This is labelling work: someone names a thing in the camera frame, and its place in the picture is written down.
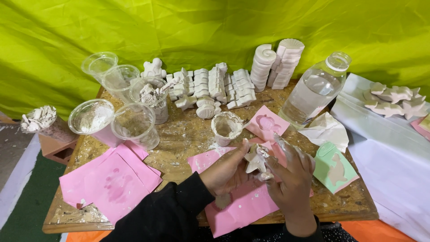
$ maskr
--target water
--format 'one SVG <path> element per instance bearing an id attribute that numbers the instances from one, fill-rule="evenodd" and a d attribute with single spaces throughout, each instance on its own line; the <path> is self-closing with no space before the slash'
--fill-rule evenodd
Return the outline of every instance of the water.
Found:
<path id="1" fill-rule="evenodd" d="M 278 115 L 296 128 L 303 128 L 337 96 L 341 89 L 342 80 L 323 70 L 308 69 Z"/>

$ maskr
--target person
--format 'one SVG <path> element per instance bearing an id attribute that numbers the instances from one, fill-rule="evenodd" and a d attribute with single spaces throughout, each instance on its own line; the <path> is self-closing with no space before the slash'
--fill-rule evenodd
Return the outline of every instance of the person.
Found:
<path id="1" fill-rule="evenodd" d="M 283 227 L 277 226 L 279 229 L 274 233 L 249 241 L 355 241 L 339 226 L 334 227 L 334 233 L 323 234 L 309 199 L 315 160 L 277 134 L 275 140 L 286 155 L 287 168 L 280 165 L 276 157 L 264 155 L 259 149 L 258 154 L 264 159 L 268 172 L 247 174 L 243 157 L 249 151 L 249 142 L 243 139 L 236 149 L 225 153 L 201 174 L 194 172 L 179 185 L 170 182 L 159 192 L 147 195 L 117 221 L 115 229 L 101 241 L 214 241 L 207 229 L 198 227 L 196 216 L 215 196 L 229 193 L 251 179 L 265 181 L 270 197 L 285 216 L 285 223 Z M 272 173 L 281 182 L 276 182 Z M 247 241 L 245 237 L 242 233 L 235 239 L 230 236 L 223 241 Z"/>

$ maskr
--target green mat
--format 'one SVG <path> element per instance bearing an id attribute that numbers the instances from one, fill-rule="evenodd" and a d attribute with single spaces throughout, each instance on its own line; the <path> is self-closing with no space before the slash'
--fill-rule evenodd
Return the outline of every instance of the green mat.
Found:
<path id="1" fill-rule="evenodd" d="M 1 242 L 54 242 L 61 234 L 44 234 L 43 221 L 59 185 L 58 178 L 66 166 L 37 155 L 30 180 L 25 185 L 15 208 L 0 230 Z"/>

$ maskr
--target stack of plaster figures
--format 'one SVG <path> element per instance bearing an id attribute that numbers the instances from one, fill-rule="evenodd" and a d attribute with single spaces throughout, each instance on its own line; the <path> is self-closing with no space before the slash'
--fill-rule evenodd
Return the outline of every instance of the stack of plaster figures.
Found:
<path id="1" fill-rule="evenodd" d="M 418 94 L 420 88 L 393 86 L 387 88 L 379 82 L 372 84 L 371 88 L 363 92 L 364 106 L 384 118 L 394 114 L 404 115 L 407 120 L 413 116 L 424 117 L 428 114 L 425 106 L 426 96 Z"/>
<path id="2" fill-rule="evenodd" d="M 225 62 L 216 64 L 210 71 L 182 68 L 167 74 L 161 68 L 161 60 L 155 58 L 152 63 L 144 63 L 141 77 L 166 78 L 167 83 L 179 78 L 180 81 L 169 89 L 171 101 L 183 111 L 197 104 L 198 117 L 212 118 L 221 112 L 221 105 L 227 105 L 228 109 L 249 106 L 257 100 L 255 92 L 263 91 L 266 84 L 272 89 L 285 88 L 303 49 L 303 43 L 295 39 L 282 40 L 276 52 L 271 44 L 262 44 L 255 50 L 251 74 L 248 70 L 239 69 L 231 75 L 227 73 Z"/>

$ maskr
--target clear plastic cup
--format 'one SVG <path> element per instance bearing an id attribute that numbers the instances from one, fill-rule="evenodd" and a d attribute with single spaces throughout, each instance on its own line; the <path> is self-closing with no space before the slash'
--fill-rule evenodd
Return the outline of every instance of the clear plastic cup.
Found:
<path id="1" fill-rule="evenodd" d="M 162 97 L 158 101 L 143 102 L 140 98 L 140 91 L 148 83 L 151 84 L 154 89 L 162 88 L 167 84 L 165 80 L 155 77 L 136 80 L 136 82 L 133 83 L 132 87 L 130 88 L 130 97 L 134 102 L 142 102 L 143 104 L 152 107 L 155 113 L 155 124 L 163 124 L 169 118 L 169 111 L 167 109 L 167 94 L 169 93 L 169 89 L 164 91 Z"/>
<path id="2" fill-rule="evenodd" d="M 35 109 L 30 111 L 26 116 L 33 117 L 34 111 Z M 64 121 L 58 115 L 56 115 L 55 119 L 52 119 L 51 122 L 49 123 L 49 126 L 44 129 L 40 129 L 36 131 L 28 131 L 28 130 L 22 129 L 22 131 L 24 133 L 39 133 L 41 135 L 56 139 L 61 143 L 69 143 L 76 138 L 76 134 L 70 130 L 70 128 L 67 125 L 67 122 Z"/>
<path id="3" fill-rule="evenodd" d="M 228 146 L 241 134 L 242 119 L 232 112 L 220 112 L 213 117 L 211 128 L 215 134 L 215 142 L 219 146 Z"/>
<path id="4" fill-rule="evenodd" d="M 130 98 L 130 81 L 140 77 L 140 71 L 133 65 L 118 65 L 109 69 L 103 76 L 101 85 L 113 96 L 125 104 L 132 103 Z"/>
<path id="5" fill-rule="evenodd" d="M 117 147 L 125 140 L 117 138 L 109 127 L 114 114 L 111 102 L 105 99 L 89 100 L 70 113 L 69 127 L 77 134 L 90 135 L 110 147 Z"/>
<path id="6" fill-rule="evenodd" d="M 141 102 L 124 105 L 115 113 L 112 132 L 120 139 L 130 140 L 145 150 L 155 148 L 160 137 L 155 129 L 155 114 Z"/>
<path id="7" fill-rule="evenodd" d="M 99 52 L 88 56 L 81 65 L 83 72 L 92 75 L 100 84 L 106 72 L 118 65 L 118 57 L 112 52 Z"/>

